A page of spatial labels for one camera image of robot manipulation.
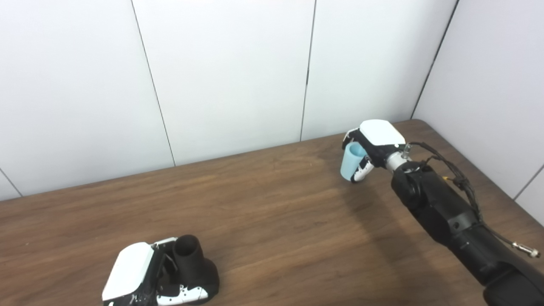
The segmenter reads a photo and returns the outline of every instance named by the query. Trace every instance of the wooden table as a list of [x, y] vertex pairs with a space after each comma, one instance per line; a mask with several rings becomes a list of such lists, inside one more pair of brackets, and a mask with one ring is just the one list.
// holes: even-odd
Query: wooden table
[[[396, 127], [468, 175], [490, 225], [544, 250], [544, 228], [427, 124]], [[389, 172], [357, 185], [340, 176], [341, 142], [324, 137], [2, 202], [0, 305], [101, 305], [122, 248], [183, 234], [196, 235], [219, 269], [210, 306], [484, 305], [481, 286], [397, 199]], [[544, 260], [530, 261], [544, 271]]]

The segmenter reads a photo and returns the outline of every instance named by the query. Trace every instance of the robot finger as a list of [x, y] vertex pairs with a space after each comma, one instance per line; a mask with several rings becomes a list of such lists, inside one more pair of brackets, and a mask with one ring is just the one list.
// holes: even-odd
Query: robot finger
[[345, 134], [344, 140], [342, 141], [342, 150], [345, 150], [345, 146], [347, 146], [350, 142], [353, 142], [355, 140], [355, 133], [360, 133], [359, 128], [354, 128], [352, 130], [349, 130]]
[[372, 165], [370, 157], [366, 155], [359, 163], [359, 167], [357, 167], [355, 173], [351, 176], [351, 182], [357, 183], [362, 181], [372, 169], [374, 169], [374, 165]]

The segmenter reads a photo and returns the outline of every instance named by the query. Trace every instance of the cable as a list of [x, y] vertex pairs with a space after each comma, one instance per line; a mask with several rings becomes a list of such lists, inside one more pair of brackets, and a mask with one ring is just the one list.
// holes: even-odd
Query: cable
[[418, 145], [422, 147], [423, 149], [431, 152], [433, 155], [431, 155], [429, 158], [427, 158], [425, 161], [422, 161], [422, 166], [426, 166], [431, 160], [438, 160], [446, 164], [446, 166], [449, 168], [449, 170], [455, 175], [452, 179], [448, 177], [444, 177], [447, 180], [450, 180], [453, 182], [457, 188], [464, 191], [464, 193], [467, 195], [468, 203], [474, 210], [474, 212], [477, 214], [478, 221], [497, 239], [503, 241], [506, 244], [509, 244], [513, 248], [525, 252], [529, 255], [531, 258], [539, 258], [540, 252], [536, 249], [524, 246], [522, 244], [518, 244], [517, 242], [514, 242], [512, 240], [507, 239], [503, 235], [499, 234], [498, 232], [494, 231], [487, 223], [484, 222], [484, 216], [481, 213], [480, 204], [478, 203], [476, 199], [476, 193], [474, 191], [474, 188], [472, 187], [472, 184], [468, 180], [468, 178], [465, 176], [465, 174], [452, 162], [447, 160], [444, 156], [442, 156], [437, 150], [435, 150], [433, 147], [429, 146], [428, 144], [422, 142], [411, 142], [411, 145]]

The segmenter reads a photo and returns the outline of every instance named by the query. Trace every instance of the white wall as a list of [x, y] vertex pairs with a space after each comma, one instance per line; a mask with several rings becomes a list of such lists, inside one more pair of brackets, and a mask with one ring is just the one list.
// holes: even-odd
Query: white wall
[[20, 195], [17, 190], [8, 181], [4, 173], [0, 169], [0, 201], [18, 198]]
[[0, 165], [28, 195], [407, 119], [453, 2], [4, 0]]
[[516, 201], [540, 224], [544, 225], [544, 172], [542, 168]]
[[414, 117], [511, 197], [544, 164], [542, 16], [543, 1], [460, 1]]
[[0, 165], [23, 195], [173, 165], [130, 1], [1, 1], [0, 42]]
[[299, 140], [314, 0], [134, 0], [176, 164]]
[[302, 139], [410, 118], [455, 0], [318, 0]]

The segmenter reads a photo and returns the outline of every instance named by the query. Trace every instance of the white robotic hand cover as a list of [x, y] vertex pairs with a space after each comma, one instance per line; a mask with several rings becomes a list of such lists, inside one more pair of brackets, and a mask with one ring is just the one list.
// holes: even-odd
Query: white robotic hand cover
[[136, 291], [144, 281], [153, 252], [145, 242], [131, 244], [119, 252], [102, 291], [102, 300], [108, 301]]
[[387, 120], [365, 120], [359, 130], [373, 145], [406, 144], [404, 136]]

